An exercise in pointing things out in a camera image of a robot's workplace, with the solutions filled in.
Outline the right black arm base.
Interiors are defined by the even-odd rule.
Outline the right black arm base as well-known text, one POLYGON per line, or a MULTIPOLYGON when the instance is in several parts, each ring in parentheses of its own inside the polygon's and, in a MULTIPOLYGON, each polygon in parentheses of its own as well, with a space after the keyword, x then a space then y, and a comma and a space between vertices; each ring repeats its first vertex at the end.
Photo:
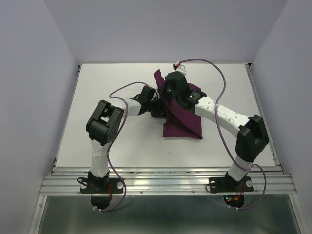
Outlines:
POLYGON ((224 176, 210 177, 205 185, 206 191, 217 193, 253 192, 253 183, 249 176, 243 176, 240 181, 234 180, 226 173, 224 176))

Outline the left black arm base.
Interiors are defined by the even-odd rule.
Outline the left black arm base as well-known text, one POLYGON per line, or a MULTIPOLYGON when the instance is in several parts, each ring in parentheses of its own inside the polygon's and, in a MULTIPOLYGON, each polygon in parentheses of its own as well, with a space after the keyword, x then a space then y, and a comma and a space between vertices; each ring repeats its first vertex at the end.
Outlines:
POLYGON ((87 177, 78 177, 81 194, 122 194, 124 185, 119 178, 109 177, 109 173, 103 178, 88 173, 87 177))

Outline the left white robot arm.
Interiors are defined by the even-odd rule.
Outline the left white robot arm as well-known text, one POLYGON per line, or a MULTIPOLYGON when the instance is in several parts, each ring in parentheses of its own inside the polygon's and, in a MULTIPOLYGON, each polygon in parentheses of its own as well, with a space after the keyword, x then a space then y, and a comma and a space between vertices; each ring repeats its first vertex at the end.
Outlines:
POLYGON ((155 88, 143 86, 141 93, 131 98, 115 97, 117 102, 99 101, 87 121, 86 131, 91 141, 92 159, 87 177, 78 179, 87 193, 108 193, 109 151, 125 120, 149 112, 153 117, 164 118, 165 111, 155 88))

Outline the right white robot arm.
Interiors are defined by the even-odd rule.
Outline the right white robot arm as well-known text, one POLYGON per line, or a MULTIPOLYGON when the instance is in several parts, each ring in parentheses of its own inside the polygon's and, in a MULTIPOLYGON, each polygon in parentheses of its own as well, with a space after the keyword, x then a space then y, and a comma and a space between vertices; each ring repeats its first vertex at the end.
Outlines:
POLYGON ((204 117, 214 122, 219 131, 224 128, 236 138, 236 156, 231 157, 233 164, 218 185, 229 190, 240 187, 255 159, 269 143, 263 118, 241 115, 219 105, 200 89, 191 89, 185 75, 178 71, 165 77, 161 97, 169 104, 177 104, 172 112, 181 118, 184 125, 189 126, 193 122, 191 116, 204 117))

